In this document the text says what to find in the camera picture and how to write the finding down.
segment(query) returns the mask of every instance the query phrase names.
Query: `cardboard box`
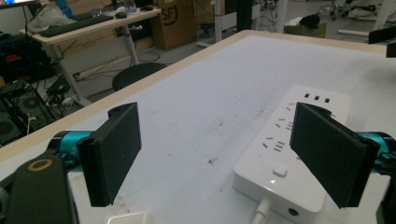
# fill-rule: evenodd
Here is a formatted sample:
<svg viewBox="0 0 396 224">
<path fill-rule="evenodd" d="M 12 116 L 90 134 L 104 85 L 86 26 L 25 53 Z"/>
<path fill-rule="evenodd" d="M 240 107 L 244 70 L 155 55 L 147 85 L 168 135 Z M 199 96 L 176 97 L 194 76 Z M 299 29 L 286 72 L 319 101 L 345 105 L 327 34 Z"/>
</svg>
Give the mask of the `cardboard box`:
<svg viewBox="0 0 396 224">
<path fill-rule="evenodd" d="M 192 0 L 154 0 L 162 13 L 151 19 L 155 45 L 174 49 L 197 39 Z"/>
<path fill-rule="evenodd" d="M 310 29 L 304 25 L 285 26 L 284 32 L 289 35 L 326 37 L 326 23 L 320 23 L 318 29 Z"/>
</svg>

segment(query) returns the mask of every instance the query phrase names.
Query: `power outlet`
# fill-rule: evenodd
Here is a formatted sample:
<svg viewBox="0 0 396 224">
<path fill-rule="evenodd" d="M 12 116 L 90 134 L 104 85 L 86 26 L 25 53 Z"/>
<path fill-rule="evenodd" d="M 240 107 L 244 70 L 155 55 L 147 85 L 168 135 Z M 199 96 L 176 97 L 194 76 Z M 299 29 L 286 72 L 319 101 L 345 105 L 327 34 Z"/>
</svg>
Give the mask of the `power outlet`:
<svg viewBox="0 0 396 224">
<path fill-rule="evenodd" d="M 294 85 L 235 165 L 233 187 L 257 202 L 266 196 L 272 210 L 307 224 L 321 210 L 326 191 L 290 148 L 297 102 L 326 108 L 345 123 L 351 97 Z"/>
</svg>

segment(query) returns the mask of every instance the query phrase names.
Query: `white mouse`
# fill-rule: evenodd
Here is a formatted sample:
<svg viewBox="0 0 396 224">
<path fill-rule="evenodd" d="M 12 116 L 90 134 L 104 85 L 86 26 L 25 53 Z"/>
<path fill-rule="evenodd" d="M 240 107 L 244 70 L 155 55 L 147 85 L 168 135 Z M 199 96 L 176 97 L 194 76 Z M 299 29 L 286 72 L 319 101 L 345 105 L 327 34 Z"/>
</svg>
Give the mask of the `white mouse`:
<svg viewBox="0 0 396 224">
<path fill-rule="evenodd" d="M 116 9 L 116 13 L 119 13 L 119 12 L 126 12 L 125 7 L 118 7 Z"/>
</svg>

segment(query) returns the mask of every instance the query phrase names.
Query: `table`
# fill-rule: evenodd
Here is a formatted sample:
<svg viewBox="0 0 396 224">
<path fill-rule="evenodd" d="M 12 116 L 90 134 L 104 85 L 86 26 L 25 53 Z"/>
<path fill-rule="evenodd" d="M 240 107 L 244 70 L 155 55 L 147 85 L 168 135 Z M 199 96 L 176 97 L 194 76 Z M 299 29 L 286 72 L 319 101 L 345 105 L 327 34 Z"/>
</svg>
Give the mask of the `table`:
<svg viewBox="0 0 396 224">
<path fill-rule="evenodd" d="M 76 31 L 68 32 L 66 34 L 62 35 L 56 35 L 53 37 L 44 37 L 39 34 L 32 35 L 32 38 L 44 45 L 50 46 L 50 49 L 52 50 L 54 56 L 56 57 L 56 60 L 58 61 L 59 65 L 62 67 L 64 71 L 64 77 L 66 78 L 67 82 L 70 84 L 71 89 L 75 93 L 74 100 L 82 106 L 89 105 L 91 102 L 87 100 L 81 93 L 80 89 L 77 86 L 76 81 L 73 78 L 73 72 L 70 70 L 69 66 L 72 63 L 69 63 L 67 60 L 64 59 L 64 56 L 58 49 L 58 45 L 65 42 L 65 41 L 70 41 L 73 39 L 78 39 L 80 37 L 86 36 L 86 35 L 92 35 L 97 32 L 101 32 L 104 30 L 111 30 L 117 27 L 122 27 L 122 33 L 123 33 L 123 39 L 125 42 L 126 49 L 129 51 L 129 54 L 131 55 L 131 59 L 133 64 L 138 64 L 138 59 L 136 52 L 134 51 L 134 42 L 131 38 L 131 34 L 129 32 L 128 24 L 136 22 L 136 21 L 142 21 L 148 18 L 152 18 L 157 16 L 161 12 L 160 9 L 154 8 L 151 11 L 140 11 L 140 9 L 137 9 L 137 12 L 134 14 L 128 14 L 128 17 L 125 19 L 113 19 L 111 21 L 105 21 L 101 22 L 99 24 L 95 24 L 89 27 L 85 27 L 82 29 L 78 29 Z M 80 60 L 81 58 L 84 57 L 90 57 L 92 56 L 91 52 L 94 50 L 89 51 L 88 55 L 79 55 L 79 56 L 72 56 L 71 60 Z M 91 60 L 90 62 L 85 61 L 83 66 L 88 68 L 89 65 L 91 64 L 98 64 L 97 61 Z"/>
<path fill-rule="evenodd" d="M 396 136 L 395 64 L 385 47 L 244 31 L 0 148 L 0 179 L 64 130 L 95 130 L 115 105 L 138 102 L 142 150 L 115 204 L 92 208 L 83 174 L 69 175 L 81 224 L 150 211 L 157 223 L 251 223 L 257 203 L 233 168 L 293 84 L 352 97 L 346 126 Z M 376 223 L 388 178 L 371 175 L 359 208 L 327 198 L 319 223 Z M 277 213 L 267 223 L 290 224 Z"/>
</svg>

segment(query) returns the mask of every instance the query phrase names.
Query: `sf logo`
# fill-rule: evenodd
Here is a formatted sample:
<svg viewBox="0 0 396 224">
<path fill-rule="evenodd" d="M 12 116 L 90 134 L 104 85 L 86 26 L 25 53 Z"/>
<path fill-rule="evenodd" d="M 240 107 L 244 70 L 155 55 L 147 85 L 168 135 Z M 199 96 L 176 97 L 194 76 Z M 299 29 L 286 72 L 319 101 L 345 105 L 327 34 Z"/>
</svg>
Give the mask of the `sf logo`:
<svg viewBox="0 0 396 224">
<path fill-rule="evenodd" d="M 163 8 L 162 13 L 163 15 L 163 25 L 168 26 L 172 25 L 177 21 L 177 7 L 169 7 Z"/>
</svg>

